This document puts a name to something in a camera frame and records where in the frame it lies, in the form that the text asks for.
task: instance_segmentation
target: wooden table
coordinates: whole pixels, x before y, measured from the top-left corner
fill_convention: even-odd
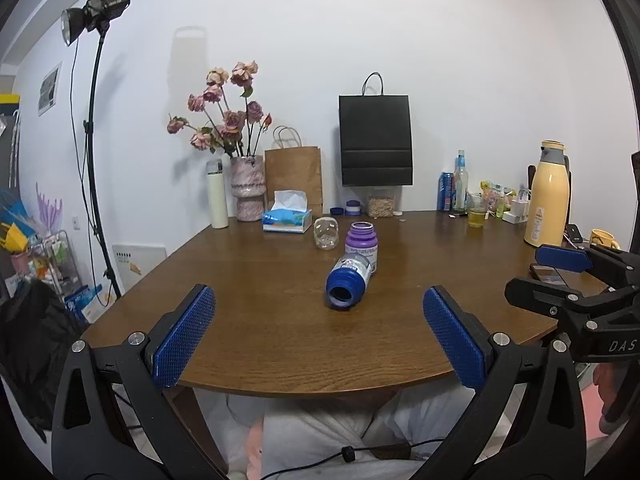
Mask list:
[[[422,297],[441,284],[489,332],[516,342],[549,333],[554,322],[507,304],[504,285],[527,275],[534,248],[524,225],[490,218],[471,228],[466,218],[410,212],[372,220],[378,272],[348,312],[324,303],[326,276],[342,254],[354,217],[340,219],[340,244],[315,247],[304,235],[264,233],[259,222],[231,219],[207,227],[141,280],[85,334],[94,347],[148,332],[195,283],[216,295],[216,315],[180,383],[254,395],[342,394],[420,383],[451,367],[424,318]],[[604,285],[563,273],[585,295]]]

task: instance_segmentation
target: thermos bottle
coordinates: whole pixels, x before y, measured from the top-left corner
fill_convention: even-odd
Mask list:
[[[227,227],[229,215],[226,211],[225,176],[222,173],[222,160],[219,158],[207,162],[207,188],[209,189],[211,227],[214,229]]]
[[[540,149],[524,241],[535,247],[559,246],[569,207],[569,159],[564,156],[564,145],[555,140],[543,140]]]

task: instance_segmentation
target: silver bolt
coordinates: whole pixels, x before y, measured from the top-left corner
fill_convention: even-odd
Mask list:
[[[82,339],[79,339],[78,341],[76,341],[75,343],[73,343],[71,345],[71,351],[72,352],[80,352],[84,349],[84,341],[82,341]]]
[[[142,332],[134,332],[129,336],[129,339],[127,339],[130,345],[139,345],[144,340],[145,340],[145,335]]]
[[[563,341],[560,341],[559,339],[556,339],[554,341],[554,350],[556,352],[560,352],[560,353],[566,352],[566,345],[564,344]]]
[[[509,336],[505,333],[497,332],[494,334],[494,342],[499,346],[507,346],[511,342],[511,339],[509,339]]]

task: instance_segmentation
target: yellow mug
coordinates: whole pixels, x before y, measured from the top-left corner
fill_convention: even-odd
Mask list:
[[[602,229],[592,229],[591,236],[589,237],[590,244],[598,244],[605,247],[613,247],[614,249],[619,249],[620,245],[614,239],[611,233],[607,233]]]

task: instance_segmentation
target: poster on wall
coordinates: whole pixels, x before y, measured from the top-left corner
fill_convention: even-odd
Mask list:
[[[56,104],[56,90],[58,89],[58,73],[62,62],[58,64],[42,81],[40,86],[40,98],[38,99],[38,116],[49,110]]]

